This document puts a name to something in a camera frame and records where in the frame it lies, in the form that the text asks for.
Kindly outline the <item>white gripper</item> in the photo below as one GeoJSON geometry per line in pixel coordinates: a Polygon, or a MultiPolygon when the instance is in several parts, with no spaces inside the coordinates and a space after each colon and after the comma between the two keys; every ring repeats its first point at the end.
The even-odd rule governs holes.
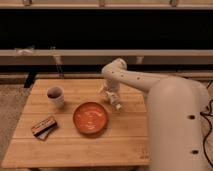
{"type": "Polygon", "coordinates": [[[100,95],[106,95],[106,92],[117,93],[119,91],[120,85],[117,81],[106,79],[104,85],[101,85],[99,90],[100,95]]]}

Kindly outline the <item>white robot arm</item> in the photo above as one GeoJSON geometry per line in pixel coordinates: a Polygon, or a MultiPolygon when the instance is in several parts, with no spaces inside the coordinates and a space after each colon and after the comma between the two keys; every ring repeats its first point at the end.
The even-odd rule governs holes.
{"type": "Polygon", "coordinates": [[[101,70],[104,88],[121,83],[147,94],[150,171],[204,171],[201,113],[210,98],[200,82],[134,72],[118,58],[101,70]]]}

